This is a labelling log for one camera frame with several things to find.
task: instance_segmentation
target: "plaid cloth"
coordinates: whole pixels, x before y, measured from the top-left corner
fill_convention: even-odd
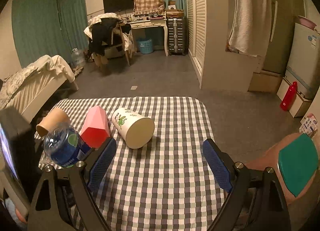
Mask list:
[[[111,230],[207,230],[224,194],[201,155],[203,141],[213,138],[205,106],[189,97],[62,100],[56,106],[80,131],[96,105],[105,109],[117,142],[114,160],[93,193]],[[154,136],[143,148],[128,148],[111,123],[120,107],[154,119]],[[84,229],[75,207],[71,213],[76,227]]]
[[[134,14],[159,13],[164,10],[164,0],[134,0]]]
[[[101,21],[102,18],[114,18],[114,19],[119,19],[119,21],[122,21],[121,18],[120,18],[117,14],[115,14],[115,13],[99,14],[99,15],[91,18],[91,19],[88,21],[88,27],[89,27],[89,29],[91,30],[91,27],[92,27],[94,24],[102,23],[102,21]]]

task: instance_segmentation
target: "teal pad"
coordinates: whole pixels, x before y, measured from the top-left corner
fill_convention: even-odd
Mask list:
[[[297,197],[318,167],[317,150],[307,134],[279,152],[279,168],[288,190]]]

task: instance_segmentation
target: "louvered door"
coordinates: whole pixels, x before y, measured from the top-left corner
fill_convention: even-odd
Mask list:
[[[195,27],[193,33],[196,35],[195,57],[201,67],[204,63],[205,35],[206,35],[206,0],[196,0]]]
[[[187,18],[188,18],[188,49],[192,56],[195,56],[195,39],[194,39],[194,4],[195,0],[187,0]]]

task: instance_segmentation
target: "metal screw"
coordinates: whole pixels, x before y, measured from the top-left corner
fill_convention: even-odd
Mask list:
[[[46,172],[50,172],[50,171],[52,171],[52,169],[53,169],[53,167],[52,167],[52,165],[48,165],[47,167],[45,167],[45,171]]]
[[[76,163],[77,167],[82,167],[84,165],[84,161],[79,161]]]
[[[274,172],[275,172],[275,170],[274,170],[272,167],[267,167],[267,168],[266,168],[266,171],[267,171],[268,173],[274,173]]]
[[[242,169],[244,165],[243,165],[242,162],[236,162],[236,163],[235,163],[235,166],[236,166],[238,169]]]

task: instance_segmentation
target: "red water bottle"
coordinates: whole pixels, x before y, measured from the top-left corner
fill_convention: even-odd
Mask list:
[[[294,81],[292,83],[292,85],[288,88],[288,91],[285,94],[285,96],[280,104],[280,107],[282,108],[282,110],[284,110],[284,111],[289,110],[290,105],[293,101],[293,98],[295,97],[295,95],[297,93],[297,90],[298,90],[298,84],[296,81]]]

